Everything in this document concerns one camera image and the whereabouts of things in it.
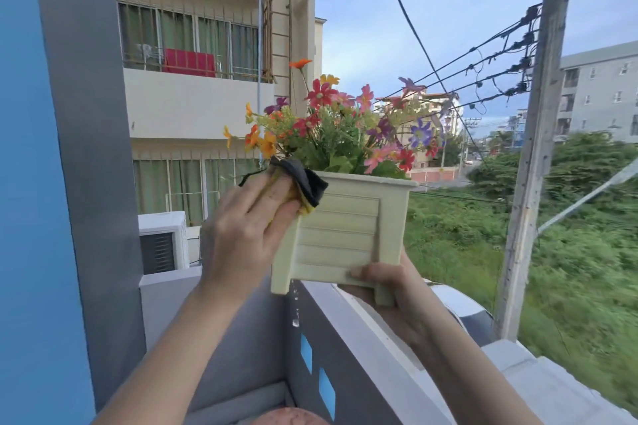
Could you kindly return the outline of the pink round object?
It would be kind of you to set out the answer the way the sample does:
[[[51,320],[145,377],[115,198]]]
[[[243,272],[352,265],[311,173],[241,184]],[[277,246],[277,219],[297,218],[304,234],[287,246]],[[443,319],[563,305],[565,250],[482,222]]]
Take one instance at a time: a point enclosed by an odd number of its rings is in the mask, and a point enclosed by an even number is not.
[[[331,425],[321,416],[298,407],[283,407],[263,413],[249,425]]]

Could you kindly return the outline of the yellow and grey cleaning cloth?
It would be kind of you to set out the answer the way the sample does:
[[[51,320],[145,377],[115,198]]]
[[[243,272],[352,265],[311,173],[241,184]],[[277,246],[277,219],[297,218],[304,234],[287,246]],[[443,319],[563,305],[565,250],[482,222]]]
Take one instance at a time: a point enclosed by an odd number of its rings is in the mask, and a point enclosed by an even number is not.
[[[270,175],[270,180],[268,185],[261,190],[260,196],[268,194],[270,192],[269,188],[280,177],[287,175],[291,179],[291,186],[278,208],[288,202],[296,201],[299,203],[298,215],[312,213],[318,207],[325,190],[329,186],[328,182],[319,177],[314,171],[306,168],[299,160],[294,158],[280,159],[276,156],[270,158],[265,169],[244,175],[238,186],[243,187],[252,176],[264,172]]]

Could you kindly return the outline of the cream plastic planter box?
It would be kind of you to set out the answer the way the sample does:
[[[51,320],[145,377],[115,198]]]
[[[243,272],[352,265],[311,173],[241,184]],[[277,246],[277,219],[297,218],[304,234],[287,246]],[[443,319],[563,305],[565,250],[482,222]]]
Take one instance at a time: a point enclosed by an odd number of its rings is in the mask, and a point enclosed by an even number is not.
[[[385,286],[350,273],[372,262],[398,265],[403,246],[411,179],[317,172],[328,183],[318,206],[300,215],[286,231],[275,255],[270,291],[285,295],[292,280],[374,289],[375,302],[392,306]]]

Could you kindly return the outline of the grey apartment building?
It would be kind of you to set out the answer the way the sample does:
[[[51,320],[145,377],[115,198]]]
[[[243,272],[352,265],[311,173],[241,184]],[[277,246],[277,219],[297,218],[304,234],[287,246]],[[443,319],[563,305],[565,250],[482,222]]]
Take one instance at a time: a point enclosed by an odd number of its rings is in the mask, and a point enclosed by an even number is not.
[[[554,141],[603,132],[638,144],[638,41],[563,56]]]

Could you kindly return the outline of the concrete utility pole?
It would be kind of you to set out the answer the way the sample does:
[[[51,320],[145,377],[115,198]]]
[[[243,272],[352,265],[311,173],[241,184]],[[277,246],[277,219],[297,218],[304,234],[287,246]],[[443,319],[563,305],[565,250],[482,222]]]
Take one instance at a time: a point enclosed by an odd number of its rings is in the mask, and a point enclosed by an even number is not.
[[[517,341],[544,178],[551,169],[554,126],[562,94],[560,69],[569,0],[543,0],[533,60],[528,118],[517,168],[498,286],[494,333]]]

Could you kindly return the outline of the person's left forearm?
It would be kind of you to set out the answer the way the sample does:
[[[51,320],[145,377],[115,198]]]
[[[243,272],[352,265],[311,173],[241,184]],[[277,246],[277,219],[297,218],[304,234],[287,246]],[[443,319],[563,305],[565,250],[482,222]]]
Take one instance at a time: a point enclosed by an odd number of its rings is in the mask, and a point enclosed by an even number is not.
[[[197,284],[91,425],[182,425],[205,368],[250,293]]]

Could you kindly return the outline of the person's right forearm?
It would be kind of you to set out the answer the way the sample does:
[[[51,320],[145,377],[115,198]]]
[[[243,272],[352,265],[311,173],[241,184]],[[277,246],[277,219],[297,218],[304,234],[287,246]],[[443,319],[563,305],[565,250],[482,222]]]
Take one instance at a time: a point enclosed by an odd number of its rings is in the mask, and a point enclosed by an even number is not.
[[[543,425],[483,350],[445,316],[418,332],[412,350],[458,425]]]

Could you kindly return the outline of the beige apartment building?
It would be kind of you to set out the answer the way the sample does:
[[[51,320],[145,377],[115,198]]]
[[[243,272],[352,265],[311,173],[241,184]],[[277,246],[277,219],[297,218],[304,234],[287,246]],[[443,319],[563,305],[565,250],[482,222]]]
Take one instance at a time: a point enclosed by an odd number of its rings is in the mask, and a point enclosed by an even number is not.
[[[257,111],[258,0],[116,0],[139,214],[184,211],[190,267],[219,197],[259,166],[244,151],[245,105]],[[315,0],[263,0],[262,109],[306,90],[290,64],[322,74]],[[216,77],[161,71],[166,48],[213,54]]]

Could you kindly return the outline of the grey balcony parapet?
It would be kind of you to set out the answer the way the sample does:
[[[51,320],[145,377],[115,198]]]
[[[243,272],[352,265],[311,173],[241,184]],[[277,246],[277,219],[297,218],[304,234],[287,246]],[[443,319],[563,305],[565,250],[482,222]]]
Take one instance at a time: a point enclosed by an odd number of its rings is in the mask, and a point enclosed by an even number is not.
[[[378,322],[330,284],[252,292],[214,351],[184,425],[248,425],[278,406],[330,425],[453,425]]]

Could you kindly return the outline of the person's right hand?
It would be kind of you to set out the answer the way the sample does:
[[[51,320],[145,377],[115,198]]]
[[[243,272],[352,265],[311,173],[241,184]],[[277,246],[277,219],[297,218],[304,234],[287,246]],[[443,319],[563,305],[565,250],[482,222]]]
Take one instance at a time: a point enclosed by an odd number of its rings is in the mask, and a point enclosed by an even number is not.
[[[339,288],[371,306],[423,366],[427,361],[452,363],[469,357],[474,346],[472,339],[420,276],[404,248],[398,265],[405,271],[404,286],[391,289],[381,285],[393,295],[390,306],[377,304],[369,287],[339,285]]]

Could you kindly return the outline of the white car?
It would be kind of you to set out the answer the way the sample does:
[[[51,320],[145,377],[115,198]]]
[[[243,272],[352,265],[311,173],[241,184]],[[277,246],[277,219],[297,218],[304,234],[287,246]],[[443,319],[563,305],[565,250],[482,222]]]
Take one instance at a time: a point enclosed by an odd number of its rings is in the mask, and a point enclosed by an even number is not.
[[[496,334],[492,328],[493,317],[486,308],[449,285],[432,282],[426,278],[424,281],[479,347],[496,341]]]

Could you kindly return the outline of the person's left hand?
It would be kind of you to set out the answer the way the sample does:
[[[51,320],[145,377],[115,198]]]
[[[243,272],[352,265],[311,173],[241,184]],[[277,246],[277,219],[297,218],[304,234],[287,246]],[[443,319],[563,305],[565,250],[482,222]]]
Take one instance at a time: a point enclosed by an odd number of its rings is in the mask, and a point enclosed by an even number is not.
[[[274,261],[264,251],[264,208],[269,199],[282,201],[291,179],[283,175],[270,188],[270,175],[252,176],[243,187],[233,187],[202,226],[202,277],[198,292],[209,302],[241,304],[259,286]]]

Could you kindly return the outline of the black power line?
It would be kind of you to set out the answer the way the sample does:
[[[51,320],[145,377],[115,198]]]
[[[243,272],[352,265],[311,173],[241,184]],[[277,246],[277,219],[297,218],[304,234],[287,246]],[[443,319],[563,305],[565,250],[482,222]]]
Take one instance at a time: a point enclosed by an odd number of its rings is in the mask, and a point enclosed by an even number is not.
[[[462,77],[473,77],[470,85],[481,85],[487,67],[504,56],[527,53],[536,43],[537,25],[542,14],[542,3],[526,8],[522,17],[481,42],[464,50],[460,55],[439,65],[433,64],[427,73],[413,82],[415,85],[439,87],[443,92],[452,89],[452,82]]]
[[[413,79],[415,85],[443,85],[447,80],[470,72],[480,72],[498,57],[527,49],[537,42],[538,28],[531,26],[507,27],[466,52],[434,67],[427,74]]]
[[[471,109],[474,109],[476,107],[476,105],[478,104],[483,104],[495,99],[500,99],[500,98],[506,98],[506,99],[510,99],[512,97],[521,95],[521,94],[525,94],[525,93],[529,93],[530,92],[530,83],[527,81],[522,81],[520,83],[518,83],[515,87],[509,88],[505,91],[500,91],[496,94],[493,94],[489,97],[482,97],[482,98],[478,98],[472,101],[469,101],[465,104],[461,104],[458,106],[455,106],[454,108],[457,110],[460,110],[460,108],[462,107],[469,107]]]
[[[447,93],[419,93],[417,94],[417,98],[419,100],[422,101],[433,101],[433,100],[455,100],[458,99],[459,97],[459,91],[461,90],[466,90],[466,89],[475,89],[478,90],[480,88],[482,88],[484,86],[485,83],[487,83],[488,85],[491,85],[494,89],[495,89],[495,93],[498,93],[500,91],[505,91],[509,88],[515,87],[518,83],[522,82],[522,81],[527,81],[530,83],[529,81],[529,76],[531,74],[531,71],[534,69],[534,59],[531,57],[523,57],[518,64],[515,64],[513,66],[511,66],[509,69],[501,71],[501,72],[497,72],[495,74],[491,74],[485,77],[481,77],[479,79],[477,79],[476,81],[471,81],[470,83],[467,83],[463,86],[460,86],[458,88],[456,88],[456,90],[454,91],[449,91]],[[509,78],[508,80],[512,83],[511,87],[508,88],[502,88],[501,86],[498,85],[497,80],[501,79],[501,78]],[[482,98],[478,93],[475,93],[475,99],[478,98]]]

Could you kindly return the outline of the distant low buildings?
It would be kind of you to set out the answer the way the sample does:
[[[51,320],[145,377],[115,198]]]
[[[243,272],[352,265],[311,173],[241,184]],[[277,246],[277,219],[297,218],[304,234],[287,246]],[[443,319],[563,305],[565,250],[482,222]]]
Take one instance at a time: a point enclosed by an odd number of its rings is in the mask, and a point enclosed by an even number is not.
[[[391,142],[411,153],[406,175],[420,184],[451,181],[460,174],[466,106],[457,92],[400,91],[399,95],[376,98],[372,109],[387,116],[395,130]]]

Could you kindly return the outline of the red cloth on railing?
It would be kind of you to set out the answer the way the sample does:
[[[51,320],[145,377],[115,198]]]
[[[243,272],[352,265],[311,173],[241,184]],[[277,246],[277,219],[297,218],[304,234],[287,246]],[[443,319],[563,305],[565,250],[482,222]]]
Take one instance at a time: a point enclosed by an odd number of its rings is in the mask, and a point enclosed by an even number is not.
[[[216,77],[216,57],[206,52],[166,48],[162,72],[170,74]]]

